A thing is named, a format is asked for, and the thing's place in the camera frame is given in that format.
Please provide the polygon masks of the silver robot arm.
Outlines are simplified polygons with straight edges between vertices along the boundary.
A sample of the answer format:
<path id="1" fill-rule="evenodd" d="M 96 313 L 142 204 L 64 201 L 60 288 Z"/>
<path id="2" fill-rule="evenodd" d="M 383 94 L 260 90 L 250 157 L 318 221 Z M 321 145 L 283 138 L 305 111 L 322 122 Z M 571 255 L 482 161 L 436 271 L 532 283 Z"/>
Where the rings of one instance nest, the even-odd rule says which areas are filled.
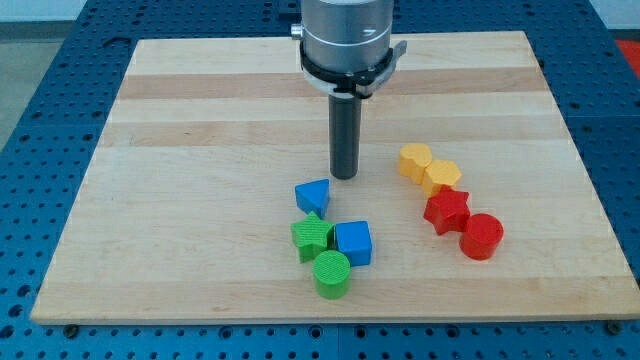
<path id="1" fill-rule="evenodd" d="M 302 0 L 299 42 L 306 80 L 340 99 L 367 99 L 392 77 L 407 42 L 391 44 L 392 0 Z"/>

